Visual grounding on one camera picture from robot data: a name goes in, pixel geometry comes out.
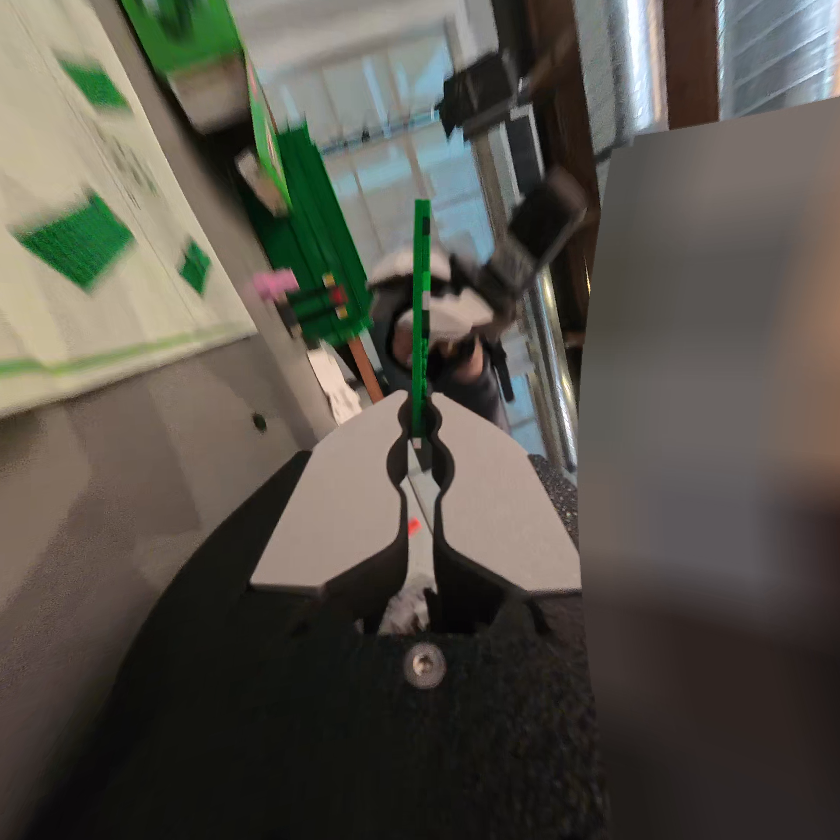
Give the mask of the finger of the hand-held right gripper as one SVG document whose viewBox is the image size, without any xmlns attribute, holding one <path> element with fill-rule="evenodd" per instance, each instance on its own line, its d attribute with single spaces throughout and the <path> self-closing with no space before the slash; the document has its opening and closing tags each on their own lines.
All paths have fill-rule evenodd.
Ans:
<svg viewBox="0 0 840 840">
<path fill-rule="evenodd" d="M 476 329 L 491 324 L 495 313 L 475 293 L 445 294 L 428 300 L 428 337 L 463 339 Z"/>
<path fill-rule="evenodd" d="M 431 251 L 429 269 L 432 280 L 450 282 L 452 269 L 449 254 L 445 251 Z M 380 286 L 397 278 L 413 277 L 414 253 L 394 251 L 384 256 L 370 272 L 370 286 Z"/>
</svg>

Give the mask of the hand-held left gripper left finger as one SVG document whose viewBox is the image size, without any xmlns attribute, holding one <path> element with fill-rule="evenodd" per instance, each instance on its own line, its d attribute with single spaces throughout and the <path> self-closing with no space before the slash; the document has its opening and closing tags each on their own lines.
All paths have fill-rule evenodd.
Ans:
<svg viewBox="0 0 840 840">
<path fill-rule="evenodd" d="M 395 391 L 312 450 L 249 583 L 258 591 L 388 599 L 406 577 L 412 401 Z"/>
</svg>

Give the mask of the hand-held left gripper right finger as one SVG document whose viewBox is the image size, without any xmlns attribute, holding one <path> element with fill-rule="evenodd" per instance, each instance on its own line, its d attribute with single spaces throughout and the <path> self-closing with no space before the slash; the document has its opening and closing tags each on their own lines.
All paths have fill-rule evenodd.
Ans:
<svg viewBox="0 0 840 840">
<path fill-rule="evenodd" d="M 428 407 L 437 422 L 437 557 L 526 595 L 580 594 L 578 549 L 526 450 L 445 395 Z"/>
</svg>

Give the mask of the green studded brick plate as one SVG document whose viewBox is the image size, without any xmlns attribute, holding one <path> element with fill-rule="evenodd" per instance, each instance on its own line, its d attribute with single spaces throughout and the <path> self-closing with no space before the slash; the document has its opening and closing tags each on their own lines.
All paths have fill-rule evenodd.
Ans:
<svg viewBox="0 0 840 840">
<path fill-rule="evenodd" d="M 427 358 L 429 350 L 429 302 L 431 300 L 431 203 L 417 199 L 413 232 L 413 326 L 412 326 L 412 443 L 415 450 L 427 438 Z"/>
</svg>

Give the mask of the black brick tower model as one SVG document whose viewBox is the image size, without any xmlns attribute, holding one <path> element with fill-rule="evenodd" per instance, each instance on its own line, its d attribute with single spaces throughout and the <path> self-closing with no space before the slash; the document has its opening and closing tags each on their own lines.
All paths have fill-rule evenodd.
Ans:
<svg viewBox="0 0 840 840">
<path fill-rule="evenodd" d="M 319 285 L 289 292 L 276 309 L 290 336 L 315 350 L 322 343 L 338 347 L 358 337 L 349 305 L 347 290 L 328 272 Z"/>
</svg>

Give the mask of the green plastic bin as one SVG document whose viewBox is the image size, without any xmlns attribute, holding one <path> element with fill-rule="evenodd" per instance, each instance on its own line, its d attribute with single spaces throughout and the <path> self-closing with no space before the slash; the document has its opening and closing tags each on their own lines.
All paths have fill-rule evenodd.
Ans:
<svg viewBox="0 0 840 840">
<path fill-rule="evenodd" d="M 270 267 L 291 268 L 301 290 L 333 273 L 348 292 L 351 323 L 359 338 L 371 326 L 367 276 L 308 124 L 279 131 L 276 149 L 287 179 L 288 215 L 274 216 L 252 190 L 241 186 L 248 220 Z"/>
</svg>

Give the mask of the small pink brick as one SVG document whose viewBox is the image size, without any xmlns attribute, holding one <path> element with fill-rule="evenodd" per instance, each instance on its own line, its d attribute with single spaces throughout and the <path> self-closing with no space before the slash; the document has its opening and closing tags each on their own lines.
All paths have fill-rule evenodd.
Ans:
<svg viewBox="0 0 840 840">
<path fill-rule="evenodd" d="M 265 302 L 279 302 L 300 290 L 298 279 L 291 268 L 261 271 L 253 276 L 253 286 L 258 298 Z"/>
</svg>

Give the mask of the green brick set box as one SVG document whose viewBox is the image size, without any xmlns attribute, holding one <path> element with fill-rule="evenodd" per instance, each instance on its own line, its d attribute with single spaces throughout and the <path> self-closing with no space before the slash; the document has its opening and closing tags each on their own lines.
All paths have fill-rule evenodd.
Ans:
<svg viewBox="0 0 840 840">
<path fill-rule="evenodd" d="M 201 134 L 245 121 L 244 49 L 226 1 L 121 1 L 155 74 Z"/>
</svg>

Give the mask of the building instruction booklet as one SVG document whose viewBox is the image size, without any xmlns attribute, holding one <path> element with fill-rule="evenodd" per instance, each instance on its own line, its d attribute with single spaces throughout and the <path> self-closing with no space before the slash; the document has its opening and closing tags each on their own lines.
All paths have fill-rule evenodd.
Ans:
<svg viewBox="0 0 840 840">
<path fill-rule="evenodd" d="M 256 333 L 91 4 L 2 2 L 2 417 Z"/>
</svg>

